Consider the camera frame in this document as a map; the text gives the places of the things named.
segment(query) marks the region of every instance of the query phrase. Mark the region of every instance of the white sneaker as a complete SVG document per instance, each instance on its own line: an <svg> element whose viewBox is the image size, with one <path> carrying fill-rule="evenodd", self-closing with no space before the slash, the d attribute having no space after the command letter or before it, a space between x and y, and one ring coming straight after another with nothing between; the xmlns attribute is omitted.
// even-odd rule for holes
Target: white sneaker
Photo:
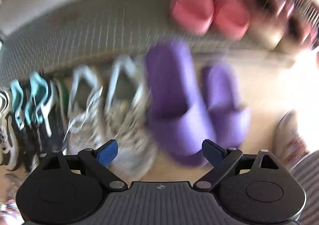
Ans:
<svg viewBox="0 0 319 225"><path fill-rule="evenodd" d="M310 154L306 142L298 132L296 111L285 114L275 129L273 154L288 171Z"/></svg>
<svg viewBox="0 0 319 225"><path fill-rule="evenodd" d="M102 79L93 68L74 69L68 106L67 154L77 154L85 148L97 149L106 142L102 92Z"/></svg>
<svg viewBox="0 0 319 225"><path fill-rule="evenodd" d="M110 169L122 179L141 180L156 158L157 146L144 128L146 103L143 72L120 55L112 66L105 116L107 138L119 146Z"/></svg>

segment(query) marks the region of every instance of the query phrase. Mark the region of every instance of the gray ribbed panel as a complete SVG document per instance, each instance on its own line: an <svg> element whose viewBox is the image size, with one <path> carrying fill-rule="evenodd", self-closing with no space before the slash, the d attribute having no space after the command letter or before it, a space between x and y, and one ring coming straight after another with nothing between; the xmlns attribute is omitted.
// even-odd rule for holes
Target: gray ribbed panel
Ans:
<svg viewBox="0 0 319 225"><path fill-rule="evenodd" d="M135 182L129 190L111 193L89 218L76 225L243 225L226 214L210 193L187 182Z"/></svg>
<svg viewBox="0 0 319 225"><path fill-rule="evenodd" d="M13 33L0 51L0 84L33 70L57 70L119 52L145 53L165 37L183 36L193 53L213 48L260 49L247 38L229 41L210 30L182 33L168 17L170 0L85 0L40 17Z"/></svg>

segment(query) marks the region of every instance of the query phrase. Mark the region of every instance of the tan floor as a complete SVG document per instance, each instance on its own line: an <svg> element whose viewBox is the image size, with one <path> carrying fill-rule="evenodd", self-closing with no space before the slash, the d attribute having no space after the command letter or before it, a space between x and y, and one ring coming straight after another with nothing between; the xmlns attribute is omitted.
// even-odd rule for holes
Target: tan floor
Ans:
<svg viewBox="0 0 319 225"><path fill-rule="evenodd" d="M257 153L259 149L272 148L274 127L287 110L302 100L297 93L299 77L301 82L305 77L305 66L291 69L265 63L232 61L240 82L243 102L251 109L251 126L249 134L241 149L244 153ZM165 153L160 152L153 168L144 177L144 181L190 181L197 179L210 170L207 165L203 168L189 168L173 162ZM3 175L7 173L0 167L0 200L5 199L6 182Z"/></svg>

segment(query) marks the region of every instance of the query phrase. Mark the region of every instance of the sneaker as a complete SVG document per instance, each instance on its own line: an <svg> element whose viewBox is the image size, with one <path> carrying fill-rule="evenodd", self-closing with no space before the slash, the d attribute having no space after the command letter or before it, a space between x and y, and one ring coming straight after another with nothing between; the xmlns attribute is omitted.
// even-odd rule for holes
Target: sneaker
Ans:
<svg viewBox="0 0 319 225"><path fill-rule="evenodd" d="M12 128L20 142L20 149L23 153L23 164L27 172L31 172L33 165L37 162L34 147L34 138L32 130L25 125L24 111L27 99L30 97L30 90L22 87L18 80L13 80L10 84L12 93Z"/></svg>
<svg viewBox="0 0 319 225"><path fill-rule="evenodd" d="M73 71L68 118L70 132L67 154L106 143L102 79L94 68L79 66Z"/></svg>
<svg viewBox="0 0 319 225"><path fill-rule="evenodd" d="M310 154L298 132L297 113L290 111L280 120L274 135L273 154L288 171Z"/></svg>
<svg viewBox="0 0 319 225"><path fill-rule="evenodd" d="M144 128L147 95L140 70L128 55L119 56L112 66L105 105L107 138L118 143L110 170L133 181L142 179L157 155Z"/></svg>
<svg viewBox="0 0 319 225"><path fill-rule="evenodd" d="M53 150L67 147L65 101L67 91L56 80L46 80L37 72L30 75L30 98L26 103L25 121L35 137L36 152L41 160Z"/></svg>
<svg viewBox="0 0 319 225"><path fill-rule="evenodd" d="M21 143L14 132L13 113L12 113L12 93L9 89L0 91L0 149L2 151L2 162L9 171L19 168L22 162L23 152Z"/></svg>

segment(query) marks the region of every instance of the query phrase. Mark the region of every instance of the slide sandal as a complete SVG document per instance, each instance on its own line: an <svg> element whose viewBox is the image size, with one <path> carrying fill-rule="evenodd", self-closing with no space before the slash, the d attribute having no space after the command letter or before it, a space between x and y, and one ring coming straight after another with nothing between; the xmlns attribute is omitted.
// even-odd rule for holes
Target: slide sandal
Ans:
<svg viewBox="0 0 319 225"><path fill-rule="evenodd" d="M250 13L242 0L214 0L213 25L227 38L240 40L250 23Z"/></svg>
<svg viewBox="0 0 319 225"><path fill-rule="evenodd" d="M216 143L238 148L249 129L250 112L239 106L239 92L229 65L217 62L202 69L203 97L216 133Z"/></svg>
<svg viewBox="0 0 319 225"><path fill-rule="evenodd" d="M186 32L204 35L213 20L213 0L171 0L170 13Z"/></svg>
<svg viewBox="0 0 319 225"><path fill-rule="evenodd" d="M182 164L206 164L202 142L215 141L215 133L189 46L181 40L157 44L146 55L146 70L152 95L147 123L155 140Z"/></svg>

